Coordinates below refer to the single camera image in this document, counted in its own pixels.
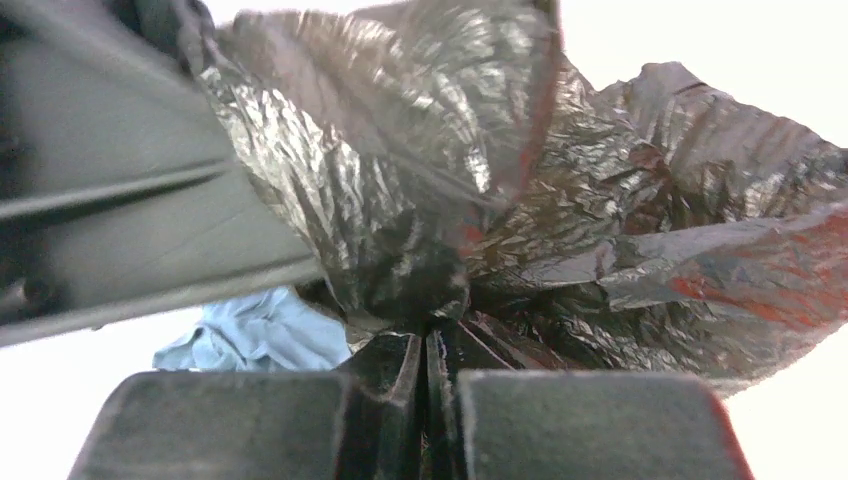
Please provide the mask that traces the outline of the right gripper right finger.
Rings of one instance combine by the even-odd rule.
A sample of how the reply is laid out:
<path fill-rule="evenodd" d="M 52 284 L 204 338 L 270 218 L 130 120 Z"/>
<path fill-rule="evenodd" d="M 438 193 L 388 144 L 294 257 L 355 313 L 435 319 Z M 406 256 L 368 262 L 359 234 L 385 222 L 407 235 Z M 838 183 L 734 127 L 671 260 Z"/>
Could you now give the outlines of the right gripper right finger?
<path fill-rule="evenodd" d="M 749 479 L 720 399 L 686 375 L 553 371 L 466 325 L 426 339 L 438 479 Z"/>

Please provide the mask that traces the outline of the black trash bag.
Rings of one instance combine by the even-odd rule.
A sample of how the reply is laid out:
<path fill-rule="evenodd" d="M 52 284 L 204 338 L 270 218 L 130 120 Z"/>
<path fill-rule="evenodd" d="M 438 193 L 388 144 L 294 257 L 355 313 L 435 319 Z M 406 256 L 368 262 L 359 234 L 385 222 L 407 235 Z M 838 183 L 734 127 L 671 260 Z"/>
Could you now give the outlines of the black trash bag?
<path fill-rule="evenodd" d="M 847 152 L 676 63 L 594 89 L 545 1 L 178 9 L 260 200 L 379 325 L 506 324 L 726 392 L 847 319 Z"/>

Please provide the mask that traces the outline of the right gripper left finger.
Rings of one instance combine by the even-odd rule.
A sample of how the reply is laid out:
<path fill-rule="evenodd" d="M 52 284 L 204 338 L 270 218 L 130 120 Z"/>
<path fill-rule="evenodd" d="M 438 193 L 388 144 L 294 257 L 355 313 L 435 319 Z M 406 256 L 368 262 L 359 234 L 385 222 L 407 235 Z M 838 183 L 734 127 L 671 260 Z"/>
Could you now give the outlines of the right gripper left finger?
<path fill-rule="evenodd" d="M 147 372 L 107 398 L 74 479 L 412 479 L 422 340 L 323 372 Z"/>

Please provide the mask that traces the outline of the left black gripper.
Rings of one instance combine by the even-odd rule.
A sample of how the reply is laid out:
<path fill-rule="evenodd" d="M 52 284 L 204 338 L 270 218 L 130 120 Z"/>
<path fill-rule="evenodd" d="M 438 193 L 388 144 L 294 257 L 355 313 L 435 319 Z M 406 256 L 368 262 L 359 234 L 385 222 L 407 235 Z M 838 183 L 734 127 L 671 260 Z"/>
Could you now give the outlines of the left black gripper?
<path fill-rule="evenodd" d="M 194 1 L 1 5 L 1 342 L 316 279 L 181 62 Z"/>

